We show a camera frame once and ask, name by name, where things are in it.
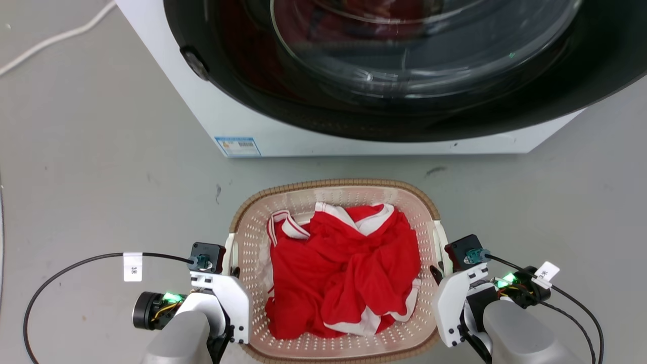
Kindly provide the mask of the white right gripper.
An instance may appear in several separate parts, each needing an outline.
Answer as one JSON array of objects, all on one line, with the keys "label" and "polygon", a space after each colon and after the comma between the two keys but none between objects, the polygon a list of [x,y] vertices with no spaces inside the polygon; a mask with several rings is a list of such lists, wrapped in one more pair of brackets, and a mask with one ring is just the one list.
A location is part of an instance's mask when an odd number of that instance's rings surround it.
[{"label": "white right gripper", "polygon": [[444,272],[439,267],[430,265],[430,273],[438,286],[435,293],[435,322],[444,345],[453,347],[460,344],[459,325],[467,297],[474,293],[490,288],[486,283],[484,288],[472,289],[471,284],[485,281],[488,277],[486,265],[476,265],[465,271],[454,272],[444,278]]}]

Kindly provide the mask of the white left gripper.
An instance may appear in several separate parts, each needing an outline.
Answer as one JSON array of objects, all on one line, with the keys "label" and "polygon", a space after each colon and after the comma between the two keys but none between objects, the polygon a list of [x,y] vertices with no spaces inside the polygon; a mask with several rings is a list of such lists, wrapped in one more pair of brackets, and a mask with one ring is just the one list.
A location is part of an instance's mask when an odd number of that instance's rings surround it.
[{"label": "white left gripper", "polygon": [[203,313],[210,336],[229,334],[235,343],[247,345],[251,336],[251,295],[240,283],[240,267],[229,268],[229,275],[191,271],[190,311]]}]

